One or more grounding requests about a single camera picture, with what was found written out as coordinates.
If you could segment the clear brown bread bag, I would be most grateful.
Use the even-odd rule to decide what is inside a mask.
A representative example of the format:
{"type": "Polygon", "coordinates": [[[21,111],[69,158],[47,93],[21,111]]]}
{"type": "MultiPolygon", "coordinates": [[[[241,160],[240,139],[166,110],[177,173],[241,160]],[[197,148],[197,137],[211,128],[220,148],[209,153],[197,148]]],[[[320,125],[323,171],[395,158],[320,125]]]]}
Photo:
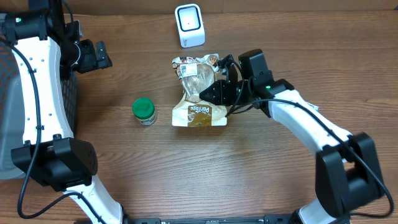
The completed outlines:
{"type": "Polygon", "coordinates": [[[200,98],[200,93],[214,84],[219,68],[213,65],[218,54],[203,57],[177,57],[172,66],[183,86],[183,97],[172,110],[172,125],[175,127],[202,128],[226,126],[227,109],[200,98]]]}

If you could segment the green lid jar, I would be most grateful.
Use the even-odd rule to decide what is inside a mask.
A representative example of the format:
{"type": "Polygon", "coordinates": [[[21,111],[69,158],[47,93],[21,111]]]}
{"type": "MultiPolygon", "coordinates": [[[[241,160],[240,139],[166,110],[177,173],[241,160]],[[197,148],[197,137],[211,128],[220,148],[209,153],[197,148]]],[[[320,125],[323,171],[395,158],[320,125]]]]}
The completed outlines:
{"type": "Polygon", "coordinates": [[[148,98],[138,98],[133,103],[132,111],[136,119],[144,126],[154,124],[157,119],[155,105],[148,98]]]}

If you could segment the teal tissue pack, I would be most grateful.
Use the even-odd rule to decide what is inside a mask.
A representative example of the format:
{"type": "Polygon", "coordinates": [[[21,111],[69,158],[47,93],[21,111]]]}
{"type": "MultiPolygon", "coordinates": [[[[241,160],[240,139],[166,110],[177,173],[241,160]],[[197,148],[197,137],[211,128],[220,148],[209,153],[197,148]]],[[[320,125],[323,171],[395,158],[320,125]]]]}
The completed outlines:
{"type": "Polygon", "coordinates": [[[318,109],[319,109],[319,107],[317,105],[314,105],[314,104],[311,104],[311,103],[307,103],[307,105],[312,107],[315,111],[318,111],[318,109]]]}

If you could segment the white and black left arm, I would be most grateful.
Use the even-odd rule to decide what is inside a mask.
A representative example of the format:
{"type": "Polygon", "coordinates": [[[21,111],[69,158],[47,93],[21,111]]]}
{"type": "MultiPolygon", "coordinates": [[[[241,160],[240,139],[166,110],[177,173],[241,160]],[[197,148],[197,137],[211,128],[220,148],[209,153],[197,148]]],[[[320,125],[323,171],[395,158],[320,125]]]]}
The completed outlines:
{"type": "Polygon", "coordinates": [[[74,137],[63,102],[70,91],[62,82],[112,62],[103,42],[84,39],[78,21],[65,22],[66,9],[64,1],[30,1],[2,23],[1,41],[16,58],[24,102],[24,144],[11,150],[12,163],[27,180],[73,199],[91,223],[128,223],[98,177],[93,145],[74,137]]]}

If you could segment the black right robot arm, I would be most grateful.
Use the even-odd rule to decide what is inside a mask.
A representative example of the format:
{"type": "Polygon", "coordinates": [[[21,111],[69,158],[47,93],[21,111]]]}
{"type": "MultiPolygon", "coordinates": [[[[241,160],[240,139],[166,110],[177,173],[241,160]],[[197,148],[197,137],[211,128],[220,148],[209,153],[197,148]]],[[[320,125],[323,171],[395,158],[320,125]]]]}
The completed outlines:
{"type": "Polygon", "coordinates": [[[266,223],[349,223],[356,209],[390,196],[374,141],[338,127],[307,103],[287,80],[275,80],[260,49],[210,62],[226,77],[200,93],[228,114],[245,106],[261,110],[289,129],[315,156],[316,199],[291,215],[267,215],[266,223]]]}

